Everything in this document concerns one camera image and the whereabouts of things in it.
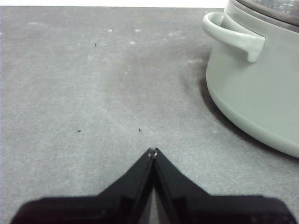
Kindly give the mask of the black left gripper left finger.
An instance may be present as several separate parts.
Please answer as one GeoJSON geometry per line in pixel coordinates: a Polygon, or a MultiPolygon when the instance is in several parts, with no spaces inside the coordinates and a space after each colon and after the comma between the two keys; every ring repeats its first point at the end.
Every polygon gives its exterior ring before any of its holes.
{"type": "Polygon", "coordinates": [[[13,224],[136,224],[151,195],[154,149],[100,194],[44,197],[23,204],[13,224]]]}

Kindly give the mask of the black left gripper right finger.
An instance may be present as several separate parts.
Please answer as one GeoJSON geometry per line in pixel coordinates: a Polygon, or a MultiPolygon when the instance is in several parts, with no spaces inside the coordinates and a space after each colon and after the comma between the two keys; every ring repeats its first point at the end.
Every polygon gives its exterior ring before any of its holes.
{"type": "Polygon", "coordinates": [[[215,196],[154,149],[155,189],[172,224],[292,224],[287,205],[262,195],[215,196]]]}

